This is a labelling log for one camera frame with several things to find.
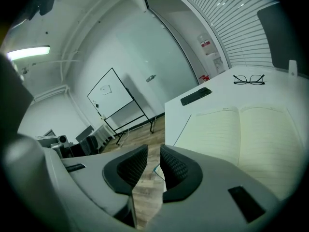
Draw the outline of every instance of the glass door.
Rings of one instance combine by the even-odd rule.
[[[161,22],[149,11],[134,20],[117,37],[161,104],[196,87],[191,66]]]

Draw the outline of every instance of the black rectangle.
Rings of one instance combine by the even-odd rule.
[[[211,94],[211,90],[203,87],[201,89],[199,89],[198,91],[194,92],[193,94],[190,94],[186,97],[183,97],[182,99],[180,99],[181,103],[183,106],[186,106],[187,104],[190,104],[192,102],[195,102],[196,100]]]
[[[80,170],[82,168],[85,168],[85,165],[79,163],[79,164],[76,164],[76,165],[73,165],[73,166],[66,167],[66,170],[70,173],[70,172],[73,172],[73,171],[76,171],[76,170]]]
[[[79,134],[76,137],[76,140],[80,143],[82,140],[84,140],[87,136],[90,135],[94,131],[92,126],[88,126],[81,134]]]
[[[306,52],[282,4],[270,5],[259,10],[256,15],[265,32],[273,66],[288,72],[289,62],[293,59],[297,62],[298,75],[303,74],[308,78]]]
[[[83,151],[81,144],[76,144],[70,147],[74,157],[84,157],[86,156]]]
[[[235,187],[228,190],[246,218],[247,222],[252,222],[265,213],[265,210],[251,197],[243,187]]]

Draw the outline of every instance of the notebook page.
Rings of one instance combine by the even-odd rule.
[[[237,108],[224,108],[191,115],[176,147],[238,164],[240,123]]]
[[[292,194],[300,179],[303,151],[286,109],[245,107],[239,111],[239,168],[272,190],[279,199]]]

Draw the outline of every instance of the paper on whiteboard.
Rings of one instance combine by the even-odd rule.
[[[100,88],[100,90],[102,91],[103,95],[107,95],[109,93],[111,93],[111,87],[109,85],[104,85]]]

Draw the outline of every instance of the glasses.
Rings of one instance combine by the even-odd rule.
[[[263,81],[263,77],[265,75],[252,75],[250,77],[250,81],[247,81],[247,78],[244,75],[233,75],[235,77],[234,84],[246,84],[251,83],[254,85],[263,85],[265,84]]]

